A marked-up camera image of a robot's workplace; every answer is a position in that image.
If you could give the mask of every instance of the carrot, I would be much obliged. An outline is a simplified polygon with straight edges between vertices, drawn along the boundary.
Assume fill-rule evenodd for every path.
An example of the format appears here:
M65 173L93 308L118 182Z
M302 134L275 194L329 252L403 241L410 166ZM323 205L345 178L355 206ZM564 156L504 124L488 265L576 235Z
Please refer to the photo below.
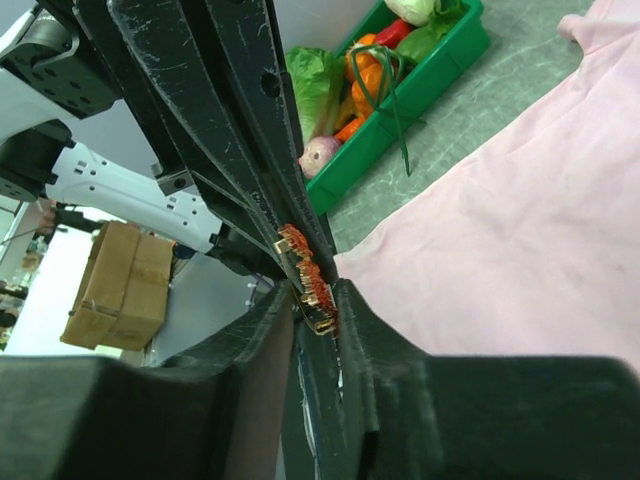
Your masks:
M383 72L384 67L379 63L369 65L367 68L360 72L362 81L364 82L365 87L367 87L367 91L374 100L378 96L378 90L380 89L380 84L382 83ZM356 105L356 110L360 112L365 118L368 118L373 113L373 105L371 105L367 100L367 97L364 94L362 88L360 88L360 83L353 82L353 85L351 86L351 96L353 97L353 101Z
M375 38L376 38L375 34L367 33L355 43L353 48L360 47L363 45L373 45L373 41L375 40ZM347 51L345 55L345 58L347 59L347 68L345 69L344 74L347 77L347 80L353 83L356 80L356 76L353 73L353 64L351 62L351 50L352 49L349 49L349 51ZM360 52L356 54L356 65L358 67L359 72L367 68L369 65L373 65L375 63L378 63L378 61L370 53Z
M346 143L346 141L349 140L358 131L358 129L366 120L367 119L364 117L354 118L349 123L347 123L342 130L336 133L336 140L339 140L342 143Z

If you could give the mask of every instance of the pink fabric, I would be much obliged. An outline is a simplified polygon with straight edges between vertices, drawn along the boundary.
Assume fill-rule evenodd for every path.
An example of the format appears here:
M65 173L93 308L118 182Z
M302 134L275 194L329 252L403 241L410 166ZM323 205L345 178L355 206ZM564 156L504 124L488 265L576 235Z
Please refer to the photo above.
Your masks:
M432 354L596 354L640 370L640 1L560 31L578 71L338 255Z

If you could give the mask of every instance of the gray floor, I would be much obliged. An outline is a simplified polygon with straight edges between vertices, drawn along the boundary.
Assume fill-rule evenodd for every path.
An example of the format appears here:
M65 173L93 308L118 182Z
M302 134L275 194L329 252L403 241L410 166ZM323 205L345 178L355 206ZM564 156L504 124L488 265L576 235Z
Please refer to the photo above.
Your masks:
M579 65L580 47L556 30L564 15L585 13L592 0L483 3L490 50L427 112L428 124L409 132L411 177L399 148L391 147L329 213L339 252L357 245Z

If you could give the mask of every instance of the green plastic crate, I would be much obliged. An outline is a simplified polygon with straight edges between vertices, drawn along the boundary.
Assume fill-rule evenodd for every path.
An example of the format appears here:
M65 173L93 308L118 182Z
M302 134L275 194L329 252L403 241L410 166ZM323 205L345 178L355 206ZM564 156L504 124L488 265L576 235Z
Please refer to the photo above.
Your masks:
M464 0L463 3L468 8L466 15L398 86L396 93L401 115L419 118L489 48L489 36L480 20L484 9L481 1ZM357 39L366 33L381 31L395 18L381 0L337 54L344 55ZM382 107L391 108L390 102L388 98ZM404 121L403 129L408 129L411 124ZM316 213L322 215L335 206L396 140L394 120L379 113L371 115L329 164L307 184Z

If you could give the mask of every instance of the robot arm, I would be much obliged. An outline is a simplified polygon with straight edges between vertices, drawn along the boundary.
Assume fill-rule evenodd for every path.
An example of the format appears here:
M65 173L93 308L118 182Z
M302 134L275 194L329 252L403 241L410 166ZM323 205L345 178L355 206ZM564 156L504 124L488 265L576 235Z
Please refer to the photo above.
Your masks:
M239 275L281 275L200 195L167 192L156 179L70 140L61 121L96 115L122 97L82 30L41 7L26 12L0 37L0 92L0 111L11 112L0 116L0 195L95 207L217 258ZM171 183L184 188L192 181L182 173Z
M94 207L144 226L192 249L208 253L222 222L199 195L176 192L166 197L156 181L113 163L86 145L64 148L56 161L47 197Z

